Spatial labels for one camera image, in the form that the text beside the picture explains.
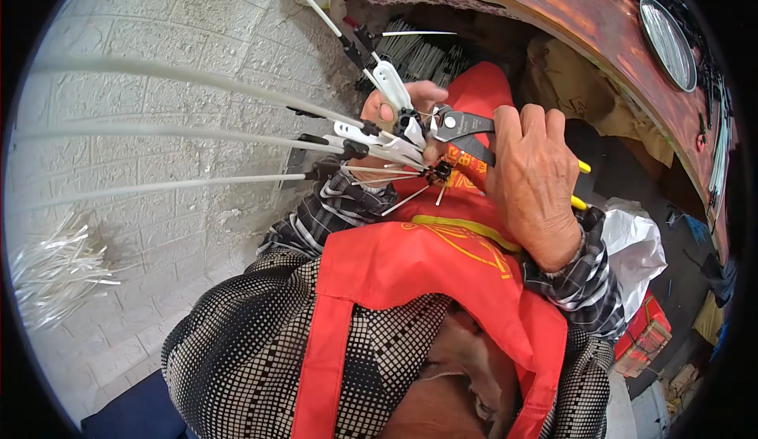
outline brick pattern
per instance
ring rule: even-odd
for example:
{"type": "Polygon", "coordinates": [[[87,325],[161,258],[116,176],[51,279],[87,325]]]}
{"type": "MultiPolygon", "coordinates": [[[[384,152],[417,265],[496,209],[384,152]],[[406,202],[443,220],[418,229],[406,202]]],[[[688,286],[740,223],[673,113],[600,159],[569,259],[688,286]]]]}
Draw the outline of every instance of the brick pattern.
{"type": "MultiPolygon", "coordinates": [[[[346,114],[358,111],[355,70],[315,13],[294,0],[67,0],[40,55],[110,54],[223,74],[346,114]]],[[[123,74],[33,74],[18,127],[65,122],[183,124],[294,137],[325,133],[248,96],[123,74]]],[[[169,137],[81,137],[11,148],[7,207],[80,191],[165,180],[272,174],[287,150],[169,137]]],[[[97,412],[159,368],[167,333],[212,285],[254,256],[263,231],[308,185],[249,184],[81,202],[109,246],[122,284],[55,330],[30,333],[73,420],[97,412]]],[[[11,253],[70,208],[8,221],[11,253]]]]}

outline plaid sleeve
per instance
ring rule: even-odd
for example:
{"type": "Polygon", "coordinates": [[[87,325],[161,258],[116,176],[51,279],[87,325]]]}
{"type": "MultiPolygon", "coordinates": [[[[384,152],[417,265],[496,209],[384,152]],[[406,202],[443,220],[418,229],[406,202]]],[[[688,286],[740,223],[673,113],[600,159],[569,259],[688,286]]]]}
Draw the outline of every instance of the plaid sleeve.
{"type": "Polygon", "coordinates": [[[376,221],[397,199],[391,184],[367,188],[353,182],[355,178],[346,169],[327,181],[316,181],[312,194],[269,229],[258,255],[284,246],[315,259],[324,250],[329,234],[376,221]]]}
{"type": "Polygon", "coordinates": [[[582,228],[582,244],[573,260],[559,272],[544,273],[526,255],[524,284],[558,306],[569,322],[593,337],[617,340],[626,330],[621,286],[608,265],[600,238],[605,214],[597,207],[574,211],[582,228]]]}

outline white plastic bag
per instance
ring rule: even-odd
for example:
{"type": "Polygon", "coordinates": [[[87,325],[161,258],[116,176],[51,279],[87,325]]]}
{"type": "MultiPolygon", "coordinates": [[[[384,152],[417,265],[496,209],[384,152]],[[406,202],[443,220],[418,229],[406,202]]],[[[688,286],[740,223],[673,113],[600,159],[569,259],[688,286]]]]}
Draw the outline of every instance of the white plastic bag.
{"type": "Polygon", "coordinates": [[[612,197],[601,208],[606,212],[602,241],[621,284],[624,318],[629,321],[642,306],[650,280],[668,266],[661,234],[639,202],[612,197]]]}

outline metal dish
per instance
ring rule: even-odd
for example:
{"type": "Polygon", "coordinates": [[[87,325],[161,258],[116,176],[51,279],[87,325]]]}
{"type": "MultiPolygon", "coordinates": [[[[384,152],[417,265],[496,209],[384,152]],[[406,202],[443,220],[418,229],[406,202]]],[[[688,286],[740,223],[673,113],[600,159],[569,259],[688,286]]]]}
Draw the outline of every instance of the metal dish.
{"type": "Polygon", "coordinates": [[[657,0],[640,0],[644,36],[666,75],[684,92],[697,85],[695,56],[679,24],[657,0]]]}

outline apron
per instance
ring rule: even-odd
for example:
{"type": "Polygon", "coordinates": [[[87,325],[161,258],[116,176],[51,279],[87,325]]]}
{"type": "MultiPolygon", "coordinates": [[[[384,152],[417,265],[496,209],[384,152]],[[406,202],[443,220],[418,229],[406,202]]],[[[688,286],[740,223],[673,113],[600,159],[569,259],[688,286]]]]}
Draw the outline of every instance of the apron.
{"type": "MultiPolygon", "coordinates": [[[[462,77],[479,66],[453,84],[467,82],[462,77]]],[[[451,85],[448,102],[456,100],[453,90],[451,85]]],[[[482,105],[451,105],[487,116],[484,105],[491,117],[499,103],[486,102],[484,93],[476,95],[482,105]]],[[[455,148],[448,155],[458,156],[459,164],[440,206],[435,202],[441,186],[432,187],[382,223],[327,237],[300,371],[294,439],[334,436],[353,306],[386,310],[428,293],[456,300],[514,361],[524,406],[508,438],[539,437],[558,390],[568,327],[555,306],[524,289],[519,264],[504,253],[520,247],[499,222],[491,199],[480,192],[486,165],[472,158],[461,164],[455,148]]],[[[399,200],[426,184],[395,182],[399,200]]]]}

